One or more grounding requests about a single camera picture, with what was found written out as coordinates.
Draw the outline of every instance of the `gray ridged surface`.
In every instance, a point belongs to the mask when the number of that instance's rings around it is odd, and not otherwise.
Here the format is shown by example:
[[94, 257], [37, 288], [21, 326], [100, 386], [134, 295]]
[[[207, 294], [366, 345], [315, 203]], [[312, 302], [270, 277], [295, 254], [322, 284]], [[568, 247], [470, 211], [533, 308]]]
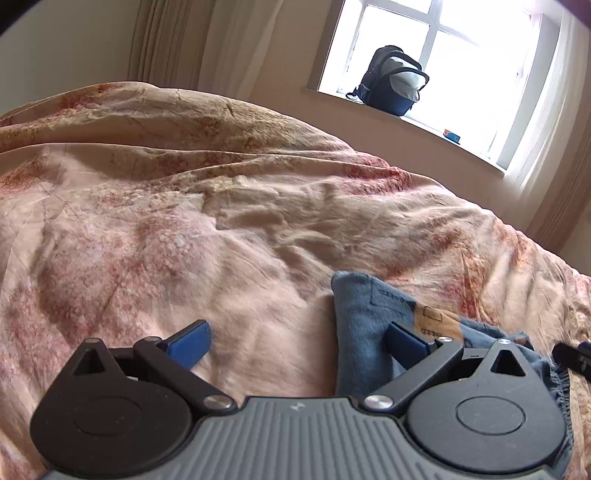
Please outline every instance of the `gray ridged surface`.
[[[251, 398], [240, 412], [205, 420], [191, 443], [136, 480], [460, 480], [420, 456], [396, 422], [345, 398]], [[551, 480], [543, 471], [524, 480]], [[72, 480], [49, 472], [44, 480]]]

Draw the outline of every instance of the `backpack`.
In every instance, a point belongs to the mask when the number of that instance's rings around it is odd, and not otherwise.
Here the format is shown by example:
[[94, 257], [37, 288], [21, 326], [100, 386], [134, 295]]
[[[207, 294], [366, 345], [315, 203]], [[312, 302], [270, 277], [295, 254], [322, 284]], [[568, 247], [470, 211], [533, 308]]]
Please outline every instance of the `backpack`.
[[429, 82], [421, 64], [394, 45], [376, 50], [359, 86], [347, 94], [366, 105], [403, 116], [419, 101]]

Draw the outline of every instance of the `cream wall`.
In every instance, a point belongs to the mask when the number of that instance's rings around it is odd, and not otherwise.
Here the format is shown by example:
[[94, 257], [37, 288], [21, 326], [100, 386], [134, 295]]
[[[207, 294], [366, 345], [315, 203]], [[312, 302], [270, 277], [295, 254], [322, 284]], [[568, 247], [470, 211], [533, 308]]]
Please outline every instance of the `cream wall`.
[[585, 275], [591, 275], [591, 202], [581, 215], [560, 256]]
[[94, 83], [126, 80], [141, 0], [42, 0], [0, 37], [0, 115]]
[[458, 196], [494, 209], [502, 182], [495, 167], [387, 113], [306, 89], [330, 2], [284, 0], [250, 101], [306, 121], [356, 150], [434, 178]]

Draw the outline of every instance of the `bed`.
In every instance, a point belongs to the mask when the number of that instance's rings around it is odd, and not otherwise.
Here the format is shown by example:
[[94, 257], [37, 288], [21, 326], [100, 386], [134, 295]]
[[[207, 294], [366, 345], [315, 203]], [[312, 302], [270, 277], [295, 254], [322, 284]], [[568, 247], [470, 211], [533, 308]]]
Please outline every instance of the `bed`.
[[[79, 342], [127, 346], [207, 319], [195, 371], [245, 395], [332, 395], [334, 271], [526, 332], [591, 338], [591, 279], [436, 181], [303, 122], [143, 83], [0, 119], [0, 478], [44, 470], [28, 436]], [[591, 472], [589, 385], [570, 376], [569, 480]]]

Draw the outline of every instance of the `small box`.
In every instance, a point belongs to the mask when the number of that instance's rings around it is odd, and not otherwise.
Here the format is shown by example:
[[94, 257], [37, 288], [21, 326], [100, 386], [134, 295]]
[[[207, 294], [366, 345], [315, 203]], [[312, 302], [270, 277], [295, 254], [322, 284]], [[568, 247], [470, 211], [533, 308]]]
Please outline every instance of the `small box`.
[[443, 136], [452, 142], [460, 144], [460, 135], [456, 135], [454, 132], [450, 132], [446, 129], [443, 131]]

